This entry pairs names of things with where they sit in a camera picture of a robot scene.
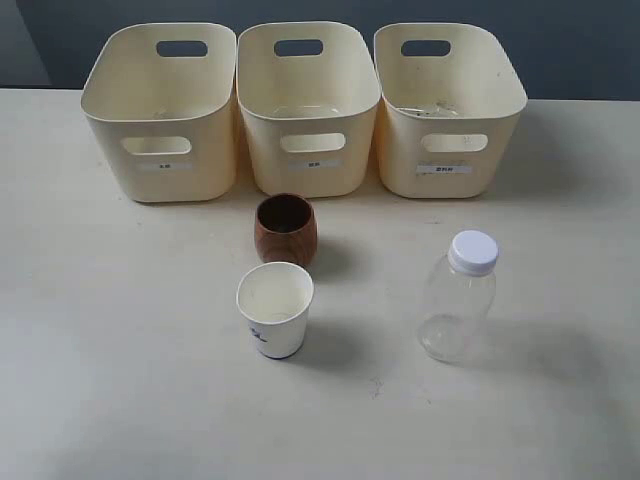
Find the paper cup rim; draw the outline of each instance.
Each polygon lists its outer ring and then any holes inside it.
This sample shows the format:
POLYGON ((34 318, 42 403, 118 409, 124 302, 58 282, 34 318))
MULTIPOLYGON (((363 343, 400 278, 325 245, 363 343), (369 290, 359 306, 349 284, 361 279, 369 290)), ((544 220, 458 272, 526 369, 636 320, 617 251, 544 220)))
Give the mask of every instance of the paper cup rim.
POLYGON ((313 296, 314 295, 315 295, 315 285, 313 283, 313 278, 311 277, 309 272, 307 272, 300 265, 296 265, 295 263, 290 263, 290 262, 267 262, 267 263, 263 263, 262 265, 258 265, 257 267, 253 267, 251 270, 249 270, 247 273, 245 273, 242 276, 242 278, 240 279, 240 282, 238 283, 238 289, 236 290, 236 307, 238 307, 238 310, 240 311, 240 313, 247 320, 250 320, 250 321, 252 321, 254 323, 258 323, 260 325, 282 325, 282 324, 291 322, 292 320, 295 320, 301 314, 303 314, 306 310, 308 310, 309 306, 311 305, 311 302, 313 301, 313 296), (249 277, 249 275, 251 275, 256 270, 260 270, 261 268, 266 268, 266 267, 268 267, 270 265, 279 265, 279 264, 287 265, 289 267, 294 267, 294 269, 300 270, 306 275, 306 277, 309 279, 309 284, 311 285, 311 295, 309 296, 309 300, 307 302, 305 302, 304 307, 301 308, 300 310, 296 311, 295 314, 291 315, 290 317, 285 318, 284 320, 280 320, 279 322, 262 322, 260 320, 256 320, 251 315, 249 315, 247 312, 245 312, 242 309, 242 307, 240 307, 240 289, 242 288, 242 285, 244 284, 244 281, 247 279, 247 277, 249 277))

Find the white bottle cap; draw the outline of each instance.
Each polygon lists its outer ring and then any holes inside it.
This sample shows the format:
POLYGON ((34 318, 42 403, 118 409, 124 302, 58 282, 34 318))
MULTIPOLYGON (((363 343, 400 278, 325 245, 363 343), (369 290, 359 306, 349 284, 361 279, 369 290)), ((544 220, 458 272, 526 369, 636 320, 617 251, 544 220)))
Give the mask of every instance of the white bottle cap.
POLYGON ((486 233, 465 230, 453 237, 447 258, 455 271, 483 277, 496 266, 498 244, 486 233))

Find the gray wall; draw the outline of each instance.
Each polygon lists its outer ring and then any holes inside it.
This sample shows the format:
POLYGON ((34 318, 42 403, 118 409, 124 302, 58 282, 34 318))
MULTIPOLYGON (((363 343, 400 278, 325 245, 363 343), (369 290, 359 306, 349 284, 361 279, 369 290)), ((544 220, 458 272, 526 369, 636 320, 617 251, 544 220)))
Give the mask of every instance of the gray wall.
POLYGON ((49 84, 15 0, 0 0, 0 84, 49 84))
POLYGON ((367 42, 382 25, 454 21, 502 42, 532 98, 640 99, 638 0, 18 0, 57 87, 81 88, 115 30, 150 21, 210 21, 240 33, 270 21, 336 20, 367 42))

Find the bin handle hole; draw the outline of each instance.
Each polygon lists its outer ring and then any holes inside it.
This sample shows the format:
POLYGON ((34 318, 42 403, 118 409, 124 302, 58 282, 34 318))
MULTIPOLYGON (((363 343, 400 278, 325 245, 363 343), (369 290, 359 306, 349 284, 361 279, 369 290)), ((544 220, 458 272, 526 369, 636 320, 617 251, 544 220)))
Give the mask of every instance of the bin handle hole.
POLYGON ((400 52, 405 57, 446 57, 451 52, 447 40, 407 40, 400 52))
POLYGON ((200 40, 163 40, 156 44, 156 52, 161 57, 205 57, 209 48, 200 40))
POLYGON ((185 137, 126 137, 120 143, 131 155, 175 155, 191 151, 185 137))
POLYGON ((324 50, 324 45, 318 39, 279 40, 273 44, 273 53, 278 57, 308 57, 317 56, 324 50))
POLYGON ((489 138, 482 133, 452 135, 431 133, 422 138, 422 146, 430 153, 481 152, 489 144, 489 138))
POLYGON ((280 146, 287 153, 334 152, 344 148, 347 140, 341 133, 316 133, 313 135, 285 135, 280 146))

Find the blue logo on paper cup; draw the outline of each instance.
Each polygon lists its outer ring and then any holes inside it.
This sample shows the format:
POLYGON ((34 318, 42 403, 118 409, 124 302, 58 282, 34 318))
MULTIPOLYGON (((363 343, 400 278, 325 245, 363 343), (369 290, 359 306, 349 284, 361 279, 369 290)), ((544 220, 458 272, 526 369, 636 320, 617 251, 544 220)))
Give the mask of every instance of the blue logo on paper cup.
POLYGON ((249 327, 249 328, 251 328, 251 335, 253 335, 254 337, 256 337, 256 338, 257 338, 258 340, 260 340, 261 342, 267 343, 267 341, 266 341, 264 338, 262 338, 262 336, 261 336, 262 334, 261 334, 259 331, 257 331, 257 330, 256 330, 255 328, 253 328, 253 327, 249 327))

